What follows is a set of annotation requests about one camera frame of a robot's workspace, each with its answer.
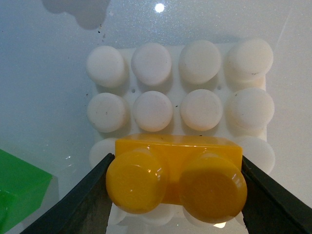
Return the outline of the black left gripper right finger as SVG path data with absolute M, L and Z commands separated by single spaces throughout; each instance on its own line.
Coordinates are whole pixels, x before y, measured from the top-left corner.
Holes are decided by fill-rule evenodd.
M 247 200 L 242 210 L 250 234 L 310 234 L 312 209 L 245 156 L 242 174 Z

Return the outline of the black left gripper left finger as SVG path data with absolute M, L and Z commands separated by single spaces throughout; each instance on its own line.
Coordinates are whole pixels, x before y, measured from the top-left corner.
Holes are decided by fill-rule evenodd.
M 115 156 L 109 153 L 61 201 L 23 234 L 105 234 L 112 201 L 106 172 Z

